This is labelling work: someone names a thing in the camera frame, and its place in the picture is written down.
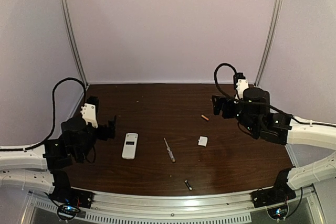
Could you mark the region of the white red remote control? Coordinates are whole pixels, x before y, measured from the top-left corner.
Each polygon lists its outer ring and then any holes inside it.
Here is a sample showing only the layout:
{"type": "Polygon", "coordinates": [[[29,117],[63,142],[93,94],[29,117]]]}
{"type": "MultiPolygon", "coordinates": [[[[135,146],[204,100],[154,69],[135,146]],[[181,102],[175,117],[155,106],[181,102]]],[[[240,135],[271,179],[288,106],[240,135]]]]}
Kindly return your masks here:
{"type": "Polygon", "coordinates": [[[138,133],[127,133],[125,135],[124,146],[122,150],[123,159],[135,159],[138,137],[138,133]]]}

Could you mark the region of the white battery cover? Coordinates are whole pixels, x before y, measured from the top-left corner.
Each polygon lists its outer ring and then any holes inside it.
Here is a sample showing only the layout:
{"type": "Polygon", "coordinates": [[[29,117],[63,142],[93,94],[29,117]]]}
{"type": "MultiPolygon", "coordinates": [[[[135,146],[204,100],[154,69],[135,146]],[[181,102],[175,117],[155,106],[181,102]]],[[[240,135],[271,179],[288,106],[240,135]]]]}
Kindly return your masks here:
{"type": "Polygon", "coordinates": [[[206,136],[200,136],[198,139],[198,146],[206,147],[208,142],[208,137],[206,136]]]}

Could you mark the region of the clear handle screwdriver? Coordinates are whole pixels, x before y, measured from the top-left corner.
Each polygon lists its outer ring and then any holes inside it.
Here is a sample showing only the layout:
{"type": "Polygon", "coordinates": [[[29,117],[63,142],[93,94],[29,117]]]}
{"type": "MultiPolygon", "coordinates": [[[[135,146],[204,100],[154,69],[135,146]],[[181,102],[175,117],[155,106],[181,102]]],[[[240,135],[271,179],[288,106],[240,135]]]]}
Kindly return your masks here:
{"type": "Polygon", "coordinates": [[[176,158],[175,158],[175,156],[174,156],[174,154],[173,154],[170,146],[168,145],[168,142],[167,142],[166,138],[164,137],[163,139],[164,139],[164,142],[165,142],[166,149],[167,149],[168,155],[170,157],[170,160],[172,161],[172,163],[175,163],[176,162],[176,158]]]}

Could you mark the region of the black battery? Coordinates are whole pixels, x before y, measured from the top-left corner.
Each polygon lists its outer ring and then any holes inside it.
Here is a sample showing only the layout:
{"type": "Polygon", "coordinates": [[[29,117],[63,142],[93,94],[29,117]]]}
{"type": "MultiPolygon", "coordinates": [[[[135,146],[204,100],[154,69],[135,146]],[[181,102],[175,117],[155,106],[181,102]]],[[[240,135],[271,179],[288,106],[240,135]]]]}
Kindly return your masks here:
{"type": "Polygon", "coordinates": [[[192,190],[193,190],[193,188],[192,188],[192,186],[189,184],[188,180],[185,180],[184,183],[185,183],[185,185],[187,186],[187,188],[188,188],[189,191],[192,191],[192,190]]]}

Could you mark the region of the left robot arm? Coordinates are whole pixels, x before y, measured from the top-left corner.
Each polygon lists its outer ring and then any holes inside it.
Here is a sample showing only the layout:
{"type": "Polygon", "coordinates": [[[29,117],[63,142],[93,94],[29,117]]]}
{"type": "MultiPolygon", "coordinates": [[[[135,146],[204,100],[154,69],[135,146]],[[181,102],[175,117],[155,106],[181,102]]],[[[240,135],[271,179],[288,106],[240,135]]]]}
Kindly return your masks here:
{"type": "Polygon", "coordinates": [[[61,124],[62,134],[36,146],[1,149],[1,187],[19,187],[47,194],[69,191],[71,185],[63,168],[73,163],[94,163],[97,140],[107,141],[116,135],[116,120],[93,126],[82,118],[61,124]]]}

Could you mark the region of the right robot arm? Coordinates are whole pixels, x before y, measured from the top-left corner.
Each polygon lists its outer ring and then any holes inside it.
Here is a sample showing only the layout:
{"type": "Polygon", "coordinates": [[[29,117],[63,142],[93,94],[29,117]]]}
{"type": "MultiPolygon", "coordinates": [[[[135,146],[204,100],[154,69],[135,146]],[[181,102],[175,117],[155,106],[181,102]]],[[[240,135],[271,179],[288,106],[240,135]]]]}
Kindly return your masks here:
{"type": "MultiPolygon", "coordinates": [[[[311,145],[335,150],[335,125],[305,120],[271,106],[269,92],[247,88],[231,97],[212,96],[214,114],[236,119],[254,139],[280,145],[311,145]]],[[[335,177],[335,153],[311,164],[279,172],[274,187],[296,190],[335,177]]]]}

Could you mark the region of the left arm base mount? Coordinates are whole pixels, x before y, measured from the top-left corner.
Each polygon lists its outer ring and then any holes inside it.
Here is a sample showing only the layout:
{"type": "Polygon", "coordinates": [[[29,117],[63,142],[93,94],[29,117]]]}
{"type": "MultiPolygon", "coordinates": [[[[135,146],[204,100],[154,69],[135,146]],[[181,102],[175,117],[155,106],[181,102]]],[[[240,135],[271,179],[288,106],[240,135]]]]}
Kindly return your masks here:
{"type": "Polygon", "coordinates": [[[56,206],[56,214],[61,221],[69,222],[80,216],[82,209],[90,209],[95,193],[81,189],[58,189],[52,194],[45,193],[56,206]]]}

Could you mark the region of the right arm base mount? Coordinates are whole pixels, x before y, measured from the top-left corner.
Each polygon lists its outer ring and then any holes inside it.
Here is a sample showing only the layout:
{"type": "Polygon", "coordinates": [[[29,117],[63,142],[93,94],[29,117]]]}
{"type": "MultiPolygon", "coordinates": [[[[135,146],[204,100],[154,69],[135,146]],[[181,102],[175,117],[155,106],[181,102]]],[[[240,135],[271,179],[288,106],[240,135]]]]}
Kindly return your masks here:
{"type": "Polygon", "coordinates": [[[254,208],[266,207],[267,215],[277,222],[285,221],[298,208],[290,212],[289,200],[296,198],[295,191],[290,188],[259,188],[250,195],[254,208]]]}

